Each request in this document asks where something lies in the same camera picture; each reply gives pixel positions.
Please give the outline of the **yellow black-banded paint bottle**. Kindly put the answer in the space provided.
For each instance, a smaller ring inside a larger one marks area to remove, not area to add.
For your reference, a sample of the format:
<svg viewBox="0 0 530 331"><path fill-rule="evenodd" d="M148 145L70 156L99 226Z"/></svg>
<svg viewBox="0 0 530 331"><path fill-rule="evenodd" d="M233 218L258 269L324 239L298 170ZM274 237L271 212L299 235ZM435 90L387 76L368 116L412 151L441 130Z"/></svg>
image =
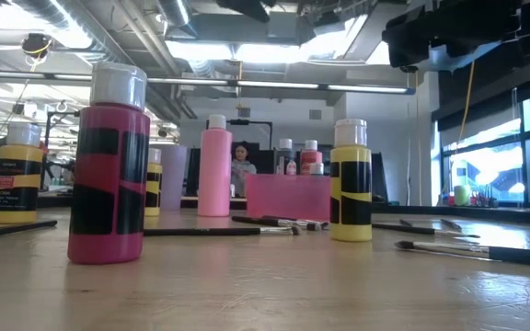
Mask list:
<svg viewBox="0 0 530 331"><path fill-rule="evenodd" d="M330 152L330 236L343 242L372 239L372 152L366 122L338 120Z"/></svg>
<svg viewBox="0 0 530 331"><path fill-rule="evenodd" d="M162 174L161 151L150 147L146 176L145 217L156 217L160 213Z"/></svg>

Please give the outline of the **person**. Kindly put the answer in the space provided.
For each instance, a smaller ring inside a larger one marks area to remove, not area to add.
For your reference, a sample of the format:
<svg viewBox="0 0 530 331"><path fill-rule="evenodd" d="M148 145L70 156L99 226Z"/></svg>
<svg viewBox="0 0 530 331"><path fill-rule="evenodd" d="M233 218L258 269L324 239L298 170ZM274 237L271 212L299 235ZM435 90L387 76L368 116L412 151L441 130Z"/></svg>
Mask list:
<svg viewBox="0 0 530 331"><path fill-rule="evenodd" d="M235 196L244 198L246 196L246 176L256 174L257 168L248 160L248 144L239 143L234 149L231 163L231 184L235 187Z"/></svg>

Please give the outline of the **colourful small toys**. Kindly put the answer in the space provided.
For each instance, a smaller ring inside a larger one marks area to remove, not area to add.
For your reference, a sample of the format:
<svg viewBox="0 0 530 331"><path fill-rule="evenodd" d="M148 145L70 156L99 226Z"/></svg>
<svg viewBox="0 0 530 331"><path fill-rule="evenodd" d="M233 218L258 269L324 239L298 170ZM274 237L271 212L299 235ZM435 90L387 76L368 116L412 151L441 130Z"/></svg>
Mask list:
<svg viewBox="0 0 530 331"><path fill-rule="evenodd" d="M442 203L447 207L471 207L471 208L498 208L499 202L493 198L486 196L478 191L471 191L470 193L470 204L467 206L455 206L454 205L454 192L444 194L442 197Z"/></svg>

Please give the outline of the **yellow paint bottle red label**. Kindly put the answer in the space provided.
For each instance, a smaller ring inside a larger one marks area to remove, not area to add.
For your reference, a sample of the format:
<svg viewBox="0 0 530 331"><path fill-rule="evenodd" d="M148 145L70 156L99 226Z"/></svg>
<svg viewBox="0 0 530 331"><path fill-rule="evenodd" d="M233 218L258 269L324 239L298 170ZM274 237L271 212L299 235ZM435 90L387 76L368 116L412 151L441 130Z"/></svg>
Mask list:
<svg viewBox="0 0 530 331"><path fill-rule="evenodd" d="M28 122L10 122L6 143L0 147L0 224L27 224L37 220L43 150L41 128Z"/></svg>

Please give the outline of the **lavender plastic cup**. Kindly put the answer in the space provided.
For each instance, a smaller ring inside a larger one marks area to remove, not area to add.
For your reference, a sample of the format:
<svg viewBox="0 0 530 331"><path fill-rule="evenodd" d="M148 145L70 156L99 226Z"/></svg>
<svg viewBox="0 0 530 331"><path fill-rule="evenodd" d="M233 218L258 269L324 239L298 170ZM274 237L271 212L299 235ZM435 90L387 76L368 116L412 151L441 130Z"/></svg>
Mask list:
<svg viewBox="0 0 530 331"><path fill-rule="evenodd" d="M184 145L157 145L161 151L160 165L163 167L161 180L161 211L178 211L183 191L183 181L188 148Z"/></svg>

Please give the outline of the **silver ventilation duct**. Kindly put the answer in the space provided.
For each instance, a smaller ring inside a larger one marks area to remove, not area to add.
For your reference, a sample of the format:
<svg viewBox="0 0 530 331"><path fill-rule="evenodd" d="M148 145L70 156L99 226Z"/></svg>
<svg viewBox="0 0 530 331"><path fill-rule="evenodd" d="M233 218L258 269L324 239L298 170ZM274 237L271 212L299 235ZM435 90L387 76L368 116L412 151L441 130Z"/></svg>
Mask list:
<svg viewBox="0 0 530 331"><path fill-rule="evenodd" d="M160 13L172 27L182 27L190 23L192 10L187 0L156 0Z"/></svg>
<svg viewBox="0 0 530 331"><path fill-rule="evenodd" d="M49 35L86 63L133 61L80 0L11 0L43 20Z"/></svg>

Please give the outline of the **tall red paint bottle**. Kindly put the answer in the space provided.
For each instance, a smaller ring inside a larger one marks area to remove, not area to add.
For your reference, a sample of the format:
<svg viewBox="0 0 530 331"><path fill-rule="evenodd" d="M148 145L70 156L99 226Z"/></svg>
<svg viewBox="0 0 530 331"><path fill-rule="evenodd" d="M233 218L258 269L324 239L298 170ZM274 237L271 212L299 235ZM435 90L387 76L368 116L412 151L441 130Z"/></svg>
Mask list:
<svg viewBox="0 0 530 331"><path fill-rule="evenodd" d="M309 165L311 163L323 163L323 156L318 150L316 140L307 140L305 148L300 153L300 174L302 176L310 176Z"/></svg>

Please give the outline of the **black ceiling device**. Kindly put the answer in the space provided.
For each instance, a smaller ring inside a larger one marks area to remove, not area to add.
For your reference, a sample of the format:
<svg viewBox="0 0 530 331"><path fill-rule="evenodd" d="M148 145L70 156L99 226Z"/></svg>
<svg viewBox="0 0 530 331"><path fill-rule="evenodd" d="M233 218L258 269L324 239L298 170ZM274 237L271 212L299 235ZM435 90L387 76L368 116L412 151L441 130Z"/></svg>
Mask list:
<svg viewBox="0 0 530 331"><path fill-rule="evenodd" d="M40 33L29 33L28 36L21 41L21 50L32 59L45 59L53 39L47 35Z"/></svg>

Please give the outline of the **magenta black-taped paint bottle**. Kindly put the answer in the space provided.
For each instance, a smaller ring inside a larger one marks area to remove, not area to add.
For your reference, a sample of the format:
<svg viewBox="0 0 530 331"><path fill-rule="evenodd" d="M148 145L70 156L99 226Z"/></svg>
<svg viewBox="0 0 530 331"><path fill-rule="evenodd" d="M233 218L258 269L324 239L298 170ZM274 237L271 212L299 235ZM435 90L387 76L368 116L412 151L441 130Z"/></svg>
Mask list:
<svg viewBox="0 0 530 331"><path fill-rule="evenodd" d="M143 251L150 119L146 73L122 63L92 67L89 105L80 112L67 255L103 265Z"/></svg>

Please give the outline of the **tall grey paint bottle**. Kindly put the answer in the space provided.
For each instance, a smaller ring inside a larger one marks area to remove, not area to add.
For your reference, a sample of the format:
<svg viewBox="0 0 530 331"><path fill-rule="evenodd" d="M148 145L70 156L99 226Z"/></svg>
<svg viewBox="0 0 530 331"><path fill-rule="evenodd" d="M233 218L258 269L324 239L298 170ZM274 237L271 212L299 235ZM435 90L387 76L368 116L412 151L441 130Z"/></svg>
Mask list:
<svg viewBox="0 0 530 331"><path fill-rule="evenodd" d="M295 176L297 173L297 164L295 162L295 153L293 141L289 138L280 139L279 149L275 155L275 174Z"/></svg>

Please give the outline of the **pink plastic bin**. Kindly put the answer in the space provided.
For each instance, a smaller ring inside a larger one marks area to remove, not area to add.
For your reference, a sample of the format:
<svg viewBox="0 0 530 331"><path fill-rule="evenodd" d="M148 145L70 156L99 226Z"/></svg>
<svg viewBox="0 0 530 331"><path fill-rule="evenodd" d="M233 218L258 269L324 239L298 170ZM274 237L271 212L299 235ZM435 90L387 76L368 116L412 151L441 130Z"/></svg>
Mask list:
<svg viewBox="0 0 530 331"><path fill-rule="evenodd" d="M247 214L328 222L330 178L256 174L246 179Z"/></svg>

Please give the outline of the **tall pink paint bottle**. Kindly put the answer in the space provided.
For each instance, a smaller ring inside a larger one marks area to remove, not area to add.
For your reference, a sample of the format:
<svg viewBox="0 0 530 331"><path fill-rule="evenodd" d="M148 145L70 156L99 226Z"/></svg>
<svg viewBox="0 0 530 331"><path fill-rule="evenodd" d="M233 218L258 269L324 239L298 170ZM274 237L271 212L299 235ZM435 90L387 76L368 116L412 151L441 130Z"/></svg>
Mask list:
<svg viewBox="0 0 530 331"><path fill-rule="evenodd" d="M224 115L209 116L202 132L198 214L204 217L229 215L231 198L232 133L226 129Z"/></svg>

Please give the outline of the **long ceiling light bar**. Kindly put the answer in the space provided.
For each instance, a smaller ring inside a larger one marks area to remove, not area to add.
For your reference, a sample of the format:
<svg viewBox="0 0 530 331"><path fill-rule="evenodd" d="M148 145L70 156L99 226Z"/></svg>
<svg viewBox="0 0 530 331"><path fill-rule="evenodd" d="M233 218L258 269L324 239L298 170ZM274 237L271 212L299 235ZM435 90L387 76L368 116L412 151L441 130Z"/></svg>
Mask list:
<svg viewBox="0 0 530 331"><path fill-rule="evenodd" d="M62 81L65 83L89 83L91 74L57 74L57 73L32 73L0 71L0 79L4 80L38 80ZM210 87L250 87L250 88L277 88L292 90L316 90L346 93L372 93L389 95L414 95L416 89L412 87L369 86L369 85L340 85L323 83L293 83L276 81L255 81L238 79L200 79L182 77L150 77L151 84L177 85L177 86L210 86Z"/></svg>

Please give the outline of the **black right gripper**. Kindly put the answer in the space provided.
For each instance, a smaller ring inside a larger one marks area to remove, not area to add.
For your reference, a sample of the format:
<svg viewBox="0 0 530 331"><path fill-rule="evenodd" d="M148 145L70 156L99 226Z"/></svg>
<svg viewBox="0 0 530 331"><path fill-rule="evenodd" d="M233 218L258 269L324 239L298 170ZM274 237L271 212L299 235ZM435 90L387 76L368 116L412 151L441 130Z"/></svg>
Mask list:
<svg viewBox="0 0 530 331"><path fill-rule="evenodd" d="M398 43L400 40L437 39L447 46L470 50L501 41L519 29L517 11L521 5L522 0L443 0L437 12L410 11L395 17L383 31L389 64L393 68L432 65L430 43Z"/></svg>

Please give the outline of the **black aluminium table frame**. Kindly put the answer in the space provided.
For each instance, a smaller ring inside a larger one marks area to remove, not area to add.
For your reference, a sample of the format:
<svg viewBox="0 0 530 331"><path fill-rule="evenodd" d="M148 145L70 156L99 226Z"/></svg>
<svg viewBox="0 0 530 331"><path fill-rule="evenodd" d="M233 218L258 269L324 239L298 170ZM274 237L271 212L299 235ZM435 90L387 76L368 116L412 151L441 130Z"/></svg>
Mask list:
<svg viewBox="0 0 530 331"><path fill-rule="evenodd" d="M181 208L195 209L197 200L195 197L184 197ZM40 196L38 197L38 208L61 208L70 207L72 197L69 196ZM245 210L247 204L244 200L231 200L231 210ZM530 224L530 210L519 209L484 209L474 207L423 207L423 206L395 206L374 203L372 213L383 214L418 214L418 215L442 215L452 217L464 217L488 221L500 221L507 223Z"/></svg>

